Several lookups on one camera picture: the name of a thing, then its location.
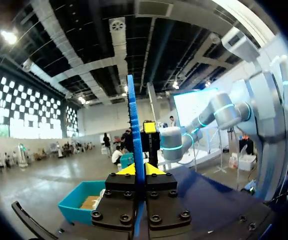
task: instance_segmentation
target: blue foam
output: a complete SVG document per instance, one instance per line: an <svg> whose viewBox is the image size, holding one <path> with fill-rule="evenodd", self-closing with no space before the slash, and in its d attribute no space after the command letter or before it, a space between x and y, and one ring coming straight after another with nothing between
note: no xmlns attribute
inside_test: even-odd
<svg viewBox="0 0 288 240"><path fill-rule="evenodd" d="M135 88L132 75L127 76L127 82L128 82L130 125L133 132L136 180L138 187L140 189L141 188L143 189L145 185L145 170L144 170L143 150L141 144L142 141L140 138L139 120L136 106Z"/></svg>

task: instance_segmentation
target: concrete floor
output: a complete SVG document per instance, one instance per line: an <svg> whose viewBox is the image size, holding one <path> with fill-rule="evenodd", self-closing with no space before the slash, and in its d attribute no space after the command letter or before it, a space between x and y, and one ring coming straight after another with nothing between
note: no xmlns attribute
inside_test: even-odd
<svg viewBox="0 0 288 240"><path fill-rule="evenodd" d="M223 166L228 166L229 154L223 154ZM215 181L236 189L237 171L225 169L217 171L220 160L198 167L198 172ZM117 167L99 149L74 155L70 158L50 158L34 162L26 169L19 167L5 169L0 175L0 211L20 232L24 239L35 237L20 221L11 208L18 201L39 224L50 232L56 232L64 220L58 203L80 182L105 180L108 173ZM239 189L248 182L249 172L240 172Z"/></svg>

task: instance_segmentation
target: seated person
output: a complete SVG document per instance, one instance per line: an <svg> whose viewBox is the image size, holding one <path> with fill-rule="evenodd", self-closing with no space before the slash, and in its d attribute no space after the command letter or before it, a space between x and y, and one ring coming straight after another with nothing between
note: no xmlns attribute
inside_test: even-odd
<svg viewBox="0 0 288 240"><path fill-rule="evenodd" d="M119 146L116 146L116 150L112 154L112 163L117 165L120 164L120 157L123 155L123 152L120 150Z"/></svg>

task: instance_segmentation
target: checkered wall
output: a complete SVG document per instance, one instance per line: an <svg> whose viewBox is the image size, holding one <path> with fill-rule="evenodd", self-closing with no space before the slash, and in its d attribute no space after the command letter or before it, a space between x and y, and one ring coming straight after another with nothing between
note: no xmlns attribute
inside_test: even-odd
<svg viewBox="0 0 288 240"><path fill-rule="evenodd" d="M0 124L61 130L60 105L59 100L0 74Z"/></svg>
<svg viewBox="0 0 288 240"><path fill-rule="evenodd" d="M66 126L67 126L67 137L78 136L78 125L77 125L77 111L72 109L70 106L66 107Z"/></svg>

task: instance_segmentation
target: screw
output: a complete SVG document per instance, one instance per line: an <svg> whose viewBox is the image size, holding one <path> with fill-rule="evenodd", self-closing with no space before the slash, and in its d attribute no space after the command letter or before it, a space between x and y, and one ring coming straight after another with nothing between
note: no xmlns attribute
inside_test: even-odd
<svg viewBox="0 0 288 240"><path fill-rule="evenodd" d="M124 192L124 197L127 198L127 199L131 199L133 196L132 192L131 191L126 191Z"/></svg>
<svg viewBox="0 0 288 240"><path fill-rule="evenodd" d="M182 220L187 220L190 218L190 212L189 212L189 210L184 210L180 213L179 216Z"/></svg>
<svg viewBox="0 0 288 240"><path fill-rule="evenodd" d="M96 221L99 221L99 220L103 219L102 214L99 211L97 211L97 210L92 211L91 216Z"/></svg>
<svg viewBox="0 0 288 240"><path fill-rule="evenodd" d="M162 222L162 218L159 216L159 215L153 215L151 218L150 218L150 222L153 224L153 225L158 225Z"/></svg>
<svg viewBox="0 0 288 240"><path fill-rule="evenodd" d="M126 214L121 215L120 218L119 218L121 224L124 224L124 225L129 224L131 219L132 218L129 215L126 215Z"/></svg>
<svg viewBox="0 0 288 240"><path fill-rule="evenodd" d="M105 190L105 196L110 197L112 195L112 191L110 190Z"/></svg>
<svg viewBox="0 0 288 240"><path fill-rule="evenodd" d="M150 193L150 197L151 197L152 199L157 199L157 198L158 198L158 193L155 192L155 191L152 191L152 192Z"/></svg>
<svg viewBox="0 0 288 240"><path fill-rule="evenodd" d="M246 222L246 217L243 215L239 216L239 221L243 223Z"/></svg>
<svg viewBox="0 0 288 240"><path fill-rule="evenodd" d="M249 225L248 225L248 230L249 231L254 231L256 229L256 223L254 222L251 222Z"/></svg>
<svg viewBox="0 0 288 240"><path fill-rule="evenodd" d="M168 195L171 197L171 198L175 198L177 197L178 193L177 193L177 190L176 189L172 189L169 191Z"/></svg>

